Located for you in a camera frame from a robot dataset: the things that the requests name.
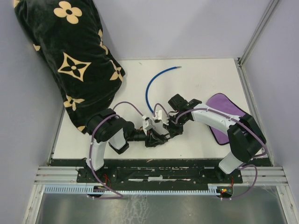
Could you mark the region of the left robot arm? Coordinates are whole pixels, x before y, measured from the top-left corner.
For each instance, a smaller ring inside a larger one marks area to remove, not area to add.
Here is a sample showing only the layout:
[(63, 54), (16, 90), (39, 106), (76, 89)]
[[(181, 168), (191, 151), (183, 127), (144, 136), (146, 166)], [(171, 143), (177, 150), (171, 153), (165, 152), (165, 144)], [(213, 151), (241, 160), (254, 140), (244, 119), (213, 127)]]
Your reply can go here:
[(100, 111), (87, 122), (87, 132), (91, 136), (87, 158), (87, 177), (93, 182), (103, 178), (104, 154), (109, 145), (117, 154), (124, 153), (131, 141), (143, 141), (145, 147), (156, 147), (168, 141), (164, 134), (159, 134), (153, 120), (142, 116), (142, 127), (136, 129), (131, 121), (119, 117), (111, 108)]

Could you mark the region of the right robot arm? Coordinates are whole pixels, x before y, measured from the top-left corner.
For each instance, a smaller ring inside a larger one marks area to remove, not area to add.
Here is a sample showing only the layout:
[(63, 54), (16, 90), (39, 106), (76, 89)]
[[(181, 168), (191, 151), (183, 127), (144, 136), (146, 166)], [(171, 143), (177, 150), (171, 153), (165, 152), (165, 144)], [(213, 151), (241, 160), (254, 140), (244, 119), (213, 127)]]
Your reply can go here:
[(168, 104), (177, 114), (168, 118), (164, 129), (171, 138), (183, 134), (183, 126), (187, 121), (203, 123), (220, 131), (228, 137), (230, 152), (220, 161), (214, 171), (215, 179), (226, 182), (231, 173), (257, 157), (261, 148), (265, 148), (266, 138), (255, 119), (249, 115), (236, 115), (214, 109), (200, 100), (185, 100), (179, 94), (173, 96)]

